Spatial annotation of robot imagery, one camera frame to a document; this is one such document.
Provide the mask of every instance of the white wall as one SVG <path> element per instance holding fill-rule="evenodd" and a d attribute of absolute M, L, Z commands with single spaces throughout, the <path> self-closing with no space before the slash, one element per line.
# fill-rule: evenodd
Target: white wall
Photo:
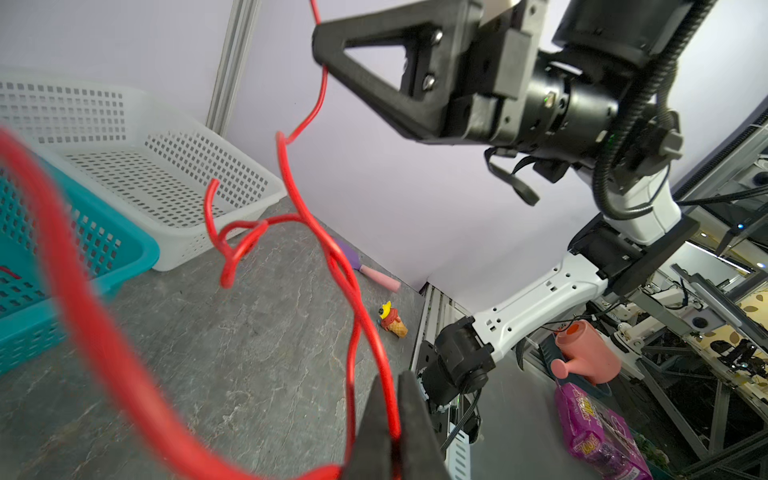
<path fill-rule="evenodd" d="M 319 85 L 306 3 L 263 0 L 230 124 L 230 141 L 272 171 L 275 131 L 304 118 Z M 402 3 L 320 0 L 319 8 L 331 19 Z M 566 4 L 550 2 L 545 48 Z M 768 94 L 760 79 L 768 73 L 768 48 L 760 41 L 766 14 L 762 0 L 720 0 L 682 58 L 670 104 L 683 115 L 687 155 L 673 180 Z M 394 79 L 402 71 L 398 55 L 368 58 Z M 488 174 L 482 150 L 405 141 L 332 79 L 323 111 L 289 156 L 318 218 L 410 285 L 429 279 L 478 310 L 540 276 L 596 213 L 588 187 L 572 173 L 550 185 L 526 169 L 523 178 L 542 199 L 524 205 Z"/>
<path fill-rule="evenodd" d="M 2 0 L 0 64 L 149 91 L 205 123 L 229 0 Z"/>

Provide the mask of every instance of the red rope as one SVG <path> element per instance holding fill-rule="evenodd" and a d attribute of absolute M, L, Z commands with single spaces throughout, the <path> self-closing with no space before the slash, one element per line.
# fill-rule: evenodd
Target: red rope
<path fill-rule="evenodd" d="M 310 0 L 315 21 L 319 12 L 315 0 Z M 352 336 L 349 340 L 346 373 L 347 443 L 349 459 L 355 440 L 355 355 L 360 333 L 368 339 L 376 365 L 379 367 L 389 431 L 394 451 L 397 452 L 400 437 L 400 418 L 397 411 L 392 372 L 376 328 L 360 297 L 360 288 L 352 267 L 331 236 L 319 225 L 301 198 L 288 165 L 286 146 L 301 134 L 317 116 L 325 97 L 328 70 L 323 68 L 323 83 L 315 108 L 286 139 L 283 133 L 276 135 L 280 172 L 288 194 L 296 205 L 297 214 L 280 215 L 256 222 L 237 221 L 217 233 L 214 227 L 211 204 L 218 187 L 218 180 L 208 186 L 204 210 L 206 228 L 214 246 L 224 255 L 226 263 L 221 274 L 222 286 L 231 286 L 237 262 L 250 252 L 270 225 L 296 221 L 304 223 L 315 234 L 331 276 L 344 293 L 355 313 Z M 114 321 L 100 304 L 88 284 L 74 245 L 69 242 L 69 222 L 64 215 L 64 205 L 56 186 L 47 174 L 32 160 L 8 132 L 0 128 L 0 158 L 18 182 L 20 191 L 28 199 L 28 209 L 38 220 L 38 243 L 41 266 L 51 285 L 51 292 L 61 307 L 61 314 L 78 348 L 107 387 L 118 406 L 125 410 L 138 431 L 156 454 L 176 473 L 195 480 L 247 480 L 259 478 L 219 458 L 192 436 L 176 412 L 165 402 L 147 370 L 142 366 Z M 235 228 L 251 229 L 240 243 L 232 248 L 227 234 Z M 302 475 L 302 480 L 327 480 L 338 478 L 341 468 L 328 465 Z"/>

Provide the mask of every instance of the purple plastic bag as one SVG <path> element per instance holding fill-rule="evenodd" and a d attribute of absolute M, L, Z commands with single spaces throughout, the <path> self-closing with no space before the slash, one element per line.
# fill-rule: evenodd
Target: purple plastic bag
<path fill-rule="evenodd" d="M 554 399 L 571 455 L 607 480 L 653 480 L 622 417 L 572 383 L 558 388 Z"/>

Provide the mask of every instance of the gray marble tabletop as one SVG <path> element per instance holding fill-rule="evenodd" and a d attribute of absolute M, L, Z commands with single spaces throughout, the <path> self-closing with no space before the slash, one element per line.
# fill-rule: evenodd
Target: gray marble tabletop
<path fill-rule="evenodd" d="M 291 210 L 284 199 L 266 215 Z M 209 250 L 147 272 L 125 283 L 111 312 L 190 430 L 224 457 L 272 478 L 340 463 L 353 315 L 314 236 L 298 224 L 272 227 L 231 290 L 219 288 L 222 266 Z M 407 369 L 423 298 L 359 281 L 372 316 L 391 300 L 412 329 L 398 339 L 379 327 L 392 371 Z M 364 342 L 356 370 L 361 412 L 376 374 Z M 64 342 L 0 376 L 0 478 L 174 476 Z"/>

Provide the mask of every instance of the white plastic basket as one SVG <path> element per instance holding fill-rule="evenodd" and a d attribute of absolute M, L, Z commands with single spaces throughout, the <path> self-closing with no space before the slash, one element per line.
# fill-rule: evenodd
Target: white plastic basket
<path fill-rule="evenodd" d="M 278 177 L 222 137 L 134 88 L 0 66 L 0 122 L 148 232 L 160 245 L 156 270 L 212 247 L 203 218 L 211 178 L 221 181 L 219 229 L 258 219 L 286 194 Z"/>

